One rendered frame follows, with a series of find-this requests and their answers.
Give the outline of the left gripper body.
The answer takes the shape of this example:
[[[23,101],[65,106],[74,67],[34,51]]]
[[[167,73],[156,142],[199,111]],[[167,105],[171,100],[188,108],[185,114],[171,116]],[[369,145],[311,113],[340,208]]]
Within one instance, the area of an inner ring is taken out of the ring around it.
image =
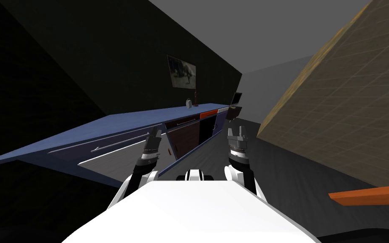
[[[143,149],[143,159],[150,159],[158,156],[158,149],[161,139],[161,134],[149,134]]]

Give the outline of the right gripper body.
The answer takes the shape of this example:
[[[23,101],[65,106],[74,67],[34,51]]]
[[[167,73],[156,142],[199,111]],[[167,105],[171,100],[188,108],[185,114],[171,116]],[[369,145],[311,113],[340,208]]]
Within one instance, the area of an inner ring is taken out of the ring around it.
[[[235,151],[238,153],[245,153],[247,149],[247,137],[241,137],[241,136],[228,136],[228,143],[230,146],[231,151]]]

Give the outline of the brown cupboard door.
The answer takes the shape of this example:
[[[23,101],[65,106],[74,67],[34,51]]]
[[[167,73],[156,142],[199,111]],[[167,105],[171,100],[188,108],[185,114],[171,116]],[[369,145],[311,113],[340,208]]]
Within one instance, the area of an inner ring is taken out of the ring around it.
[[[195,121],[177,126],[176,122],[165,123],[170,148],[177,160],[199,145],[200,122]]]

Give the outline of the blue kitchen cabinet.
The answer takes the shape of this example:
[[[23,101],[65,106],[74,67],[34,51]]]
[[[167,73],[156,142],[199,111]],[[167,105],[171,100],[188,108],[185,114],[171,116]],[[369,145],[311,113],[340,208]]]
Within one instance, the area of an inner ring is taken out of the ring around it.
[[[217,114],[200,119],[201,113],[215,109],[218,109]],[[98,183],[109,186],[119,187],[132,173],[137,159],[142,155],[147,136],[131,141],[129,144],[112,146],[71,161],[56,158],[48,153],[94,139],[117,135],[148,126],[156,127],[161,124],[163,126],[163,133],[155,170],[157,170],[158,176],[162,176],[222,131],[228,109],[228,105],[209,103],[201,104],[190,109],[187,107],[176,107],[105,116],[1,155],[0,168],[4,165],[13,166],[16,162],[20,162],[28,166],[43,167],[91,181],[97,181]],[[176,125],[179,126],[197,121],[200,122],[199,145],[181,159],[177,160],[174,152],[170,148],[165,123],[176,122]]]

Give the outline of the dark purple drawer front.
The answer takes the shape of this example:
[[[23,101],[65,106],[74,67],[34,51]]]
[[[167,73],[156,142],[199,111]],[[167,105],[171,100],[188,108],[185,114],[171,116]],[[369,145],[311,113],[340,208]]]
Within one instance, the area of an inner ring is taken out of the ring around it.
[[[100,138],[100,139],[94,139],[94,140],[89,141],[89,142],[83,142],[83,143],[72,145],[69,147],[64,147],[61,149],[53,150],[53,151],[50,151],[48,154],[50,154],[56,158],[65,160],[65,161],[75,160],[75,159],[87,156],[91,153],[98,152],[98,151],[91,152],[91,150],[94,150],[97,147],[104,147],[104,146],[107,146],[107,145],[110,145],[113,143],[117,143],[120,141],[124,141],[124,140],[130,139],[130,138],[134,138],[134,137],[146,134],[146,133],[151,131],[152,127],[153,126],[148,126],[148,127],[144,127],[144,128],[140,128],[140,129],[136,129],[136,130],[131,130],[128,132],[119,133],[117,135],[111,135],[111,136]],[[121,144],[129,144],[131,141],[121,143]]]

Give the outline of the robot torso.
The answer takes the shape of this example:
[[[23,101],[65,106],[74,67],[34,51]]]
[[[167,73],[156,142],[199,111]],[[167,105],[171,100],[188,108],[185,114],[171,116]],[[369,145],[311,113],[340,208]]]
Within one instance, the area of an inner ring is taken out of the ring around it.
[[[225,181],[199,170],[190,179],[159,181],[155,172],[127,197],[125,181],[109,207],[62,243],[321,243],[270,205],[260,186],[243,185],[225,168]]]

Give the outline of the orange table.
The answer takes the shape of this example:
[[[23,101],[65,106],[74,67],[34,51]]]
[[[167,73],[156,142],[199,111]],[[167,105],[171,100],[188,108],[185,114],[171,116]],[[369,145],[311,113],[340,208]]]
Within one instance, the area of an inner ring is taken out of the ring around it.
[[[329,193],[329,197],[344,206],[389,205],[389,186]]]

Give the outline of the dark framed wall picture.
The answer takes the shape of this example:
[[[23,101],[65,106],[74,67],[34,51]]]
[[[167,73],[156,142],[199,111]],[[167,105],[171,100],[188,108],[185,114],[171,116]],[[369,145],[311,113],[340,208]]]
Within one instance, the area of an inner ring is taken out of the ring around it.
[[[196,89],[196,66],[167,55],[170,79],[173,88]]]

